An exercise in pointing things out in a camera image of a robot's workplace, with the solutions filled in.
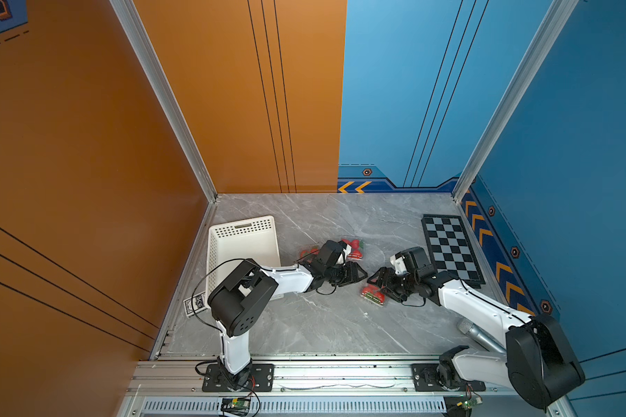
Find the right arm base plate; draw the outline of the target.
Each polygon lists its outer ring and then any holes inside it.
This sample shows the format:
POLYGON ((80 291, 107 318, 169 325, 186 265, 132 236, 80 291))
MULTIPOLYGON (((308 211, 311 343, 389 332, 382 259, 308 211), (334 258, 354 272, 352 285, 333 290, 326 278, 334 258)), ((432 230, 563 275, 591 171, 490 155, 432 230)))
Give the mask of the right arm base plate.
POLYGON ((480 381, 458 380, 444 382, 438 372, 438 365, 433 363, 414 363, 410 365, 411 376, 417 392, 484 392, 486 385, 480 381))

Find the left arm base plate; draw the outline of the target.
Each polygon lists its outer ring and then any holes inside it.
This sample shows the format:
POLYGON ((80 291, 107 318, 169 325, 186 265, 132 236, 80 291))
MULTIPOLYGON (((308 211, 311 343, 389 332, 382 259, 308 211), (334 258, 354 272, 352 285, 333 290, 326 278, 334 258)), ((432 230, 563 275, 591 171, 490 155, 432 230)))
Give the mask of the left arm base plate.
POLYGON ((233 375, 223 364, 210 364, 203 376, 203 392, 229 393, 236 391, 271 392, 275 366, 270 363, 250 363, 233 375))

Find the clear plastic clamshell container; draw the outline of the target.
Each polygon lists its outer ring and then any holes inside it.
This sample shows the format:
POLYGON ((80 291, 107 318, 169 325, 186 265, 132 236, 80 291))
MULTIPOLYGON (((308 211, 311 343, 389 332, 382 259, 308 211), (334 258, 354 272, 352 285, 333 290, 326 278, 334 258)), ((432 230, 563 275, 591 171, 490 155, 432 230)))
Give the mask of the clear plastic clamshell container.
POLYGON ((299 260, 304 260, 307 257, 310 257, 312 255, 316 255, 319 252, 319 247, 318 246, 313 246, 311 248, 305 248, 304 250, 302 250, 299 254, 299 260))
POLYGON ((363 243, 359 239, 342 239, 345 244, 346 258, 352 260, 363 259, 363 243))

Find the white perforated plastic basket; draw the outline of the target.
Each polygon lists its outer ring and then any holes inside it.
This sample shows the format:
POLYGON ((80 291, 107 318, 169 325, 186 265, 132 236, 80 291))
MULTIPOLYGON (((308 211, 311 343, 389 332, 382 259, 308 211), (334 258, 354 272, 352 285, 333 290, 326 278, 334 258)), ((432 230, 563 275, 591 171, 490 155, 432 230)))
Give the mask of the white perforated plastic basket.
POLYGON ((239 260, 252 258, 259 265, 280 267, 276 223, 272 215, 211 226, 208 234, 205 294, 210 296, 239 260))

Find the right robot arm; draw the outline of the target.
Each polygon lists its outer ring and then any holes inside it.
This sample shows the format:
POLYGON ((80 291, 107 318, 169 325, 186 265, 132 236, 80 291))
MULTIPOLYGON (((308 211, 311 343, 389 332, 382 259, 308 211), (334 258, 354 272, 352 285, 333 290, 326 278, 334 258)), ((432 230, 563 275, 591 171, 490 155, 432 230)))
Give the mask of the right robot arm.
POLYGON ((441 354, 436 382, 466 389, 471 382, 511 387, 530 406, 549 405, 581 387, 583 367, 559 322, 549 314, 525 313, 469 287, 457 274, 436 269, 421 247, 391 257, 367 283, 396 302, 419 295, 424 302, 459 314, 494 344, 485 352, 457 346, 441 354))

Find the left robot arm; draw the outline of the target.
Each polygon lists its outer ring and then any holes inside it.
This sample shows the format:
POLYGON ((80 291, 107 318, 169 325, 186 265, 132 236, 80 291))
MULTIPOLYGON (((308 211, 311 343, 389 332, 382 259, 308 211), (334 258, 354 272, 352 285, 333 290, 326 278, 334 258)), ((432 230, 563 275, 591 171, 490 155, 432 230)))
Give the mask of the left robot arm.
POLYGON ((233 390, 252 387, 250 329, 272 299, 280 295, 317 291, 325 283, 340 288, 359 283, 368 273, 351 260, 351 245, 327 241, 291 267, 267 267, 243 258, 207 296, 207 305, 220 332, 218 367, 233 390))

